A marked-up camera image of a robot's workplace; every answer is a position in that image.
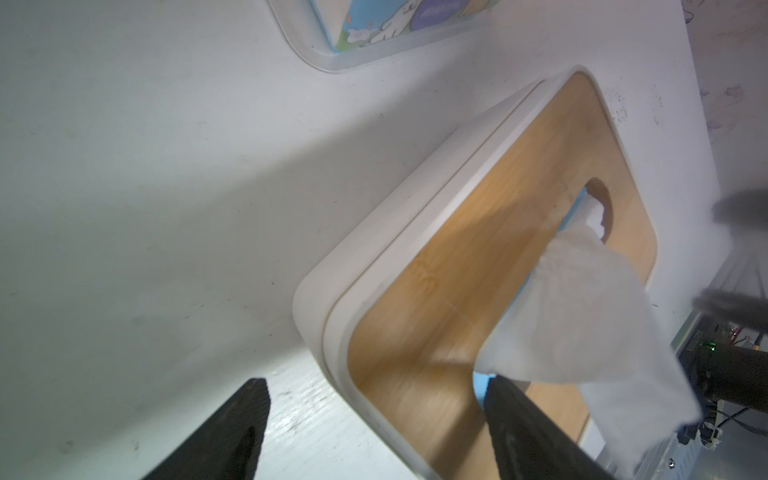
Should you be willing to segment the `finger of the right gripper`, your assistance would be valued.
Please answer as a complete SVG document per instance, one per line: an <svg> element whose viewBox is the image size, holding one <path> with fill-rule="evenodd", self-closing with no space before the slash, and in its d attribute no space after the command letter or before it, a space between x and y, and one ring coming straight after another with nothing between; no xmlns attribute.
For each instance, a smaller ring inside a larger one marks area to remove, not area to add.
<svg viewBox="0 0 768 480"><path fill-rule="evenodd" d="M707 315L727 320L758 332L767 331L767 300L716 289L702 290L693 307Z"/></svg>
<svg viewBox="0 0 768 480"><path fill-rule="evenodd" d="M712 207L713 221L742 229L766 230L768 191L766 188L733 193Z"/></svg>

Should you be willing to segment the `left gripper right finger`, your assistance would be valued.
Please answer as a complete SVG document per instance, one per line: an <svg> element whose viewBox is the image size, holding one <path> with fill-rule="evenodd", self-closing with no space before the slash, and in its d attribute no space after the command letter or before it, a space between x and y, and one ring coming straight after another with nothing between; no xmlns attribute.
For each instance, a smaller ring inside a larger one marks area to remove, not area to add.
<svg viewBox="0 0 768 480"><path fill-rule="evenodd" d="M599 480L611 477L511 380L489 380L483 402L502 479Z"/></svg>

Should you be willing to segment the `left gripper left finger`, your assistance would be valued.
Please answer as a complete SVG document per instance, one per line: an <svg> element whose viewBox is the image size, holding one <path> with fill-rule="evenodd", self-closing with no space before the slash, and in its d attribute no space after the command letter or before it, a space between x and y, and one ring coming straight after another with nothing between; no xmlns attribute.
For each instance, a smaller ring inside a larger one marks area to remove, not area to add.
<svg viewBox="0 0 768 480"><path fill-rule="evenodd" d="M264 378L247 380L148 479L252 479L271 399Z"/></svg>

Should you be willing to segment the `white bamboo-lid tissue box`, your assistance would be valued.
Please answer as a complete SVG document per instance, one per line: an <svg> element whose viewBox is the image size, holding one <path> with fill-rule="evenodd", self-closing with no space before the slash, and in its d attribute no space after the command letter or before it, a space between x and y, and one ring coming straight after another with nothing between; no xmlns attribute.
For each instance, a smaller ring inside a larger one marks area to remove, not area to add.
<svg viewBox="0 0 768 480"><path fill-rule="evenodd" d="M299 284L293 318L324 376L420 477L497 477L475 359L582 192L647 279L656 234L577 66L460 126Z"/></svg>

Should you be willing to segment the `clear plastic tissue box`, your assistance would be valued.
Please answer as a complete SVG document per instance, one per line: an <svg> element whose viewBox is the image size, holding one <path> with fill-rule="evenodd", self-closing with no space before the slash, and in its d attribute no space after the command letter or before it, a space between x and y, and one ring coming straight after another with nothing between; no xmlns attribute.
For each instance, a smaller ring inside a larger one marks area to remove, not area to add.
<svg viewBox="0 0 768 480"><path fill-rule="evenodd" d="M338 74L485 26L495 1L269 1L293 51Z"/></svg>

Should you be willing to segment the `blue tissue paper pack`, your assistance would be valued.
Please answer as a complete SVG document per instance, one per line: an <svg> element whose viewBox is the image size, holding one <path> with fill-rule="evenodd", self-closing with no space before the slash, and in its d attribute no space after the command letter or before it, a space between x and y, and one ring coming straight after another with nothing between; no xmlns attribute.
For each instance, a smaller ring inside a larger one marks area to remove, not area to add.
<svg viewBox="0 0 768 480"><path fill-rule="evenodd" d="M342 53L469 19L496 0L314 0L331 48Z"/></svg>

